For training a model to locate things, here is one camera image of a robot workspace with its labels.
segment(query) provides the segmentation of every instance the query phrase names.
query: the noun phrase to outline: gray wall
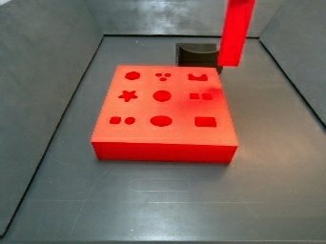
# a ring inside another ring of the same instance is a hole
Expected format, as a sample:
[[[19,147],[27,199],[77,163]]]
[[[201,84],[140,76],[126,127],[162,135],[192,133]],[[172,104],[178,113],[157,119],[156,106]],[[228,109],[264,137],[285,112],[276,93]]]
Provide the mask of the gray wall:
[[[326,1],[288,0],[261,42],[326,124]]]
[[[0,7],[0,235],[101,39],[82,0]]]
[[[228,0],[85,0],[105,34],[221,36]],[[249,36],[260,37],[285,0],[257,0]]]

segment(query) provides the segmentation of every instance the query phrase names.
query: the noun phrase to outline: red box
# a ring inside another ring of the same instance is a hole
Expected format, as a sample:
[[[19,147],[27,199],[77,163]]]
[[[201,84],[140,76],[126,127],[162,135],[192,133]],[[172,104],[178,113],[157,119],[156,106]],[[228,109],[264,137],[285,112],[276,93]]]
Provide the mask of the red box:
[[[238,141],[217,70],[120,66],[91,141],[99,159],[230,163]]]

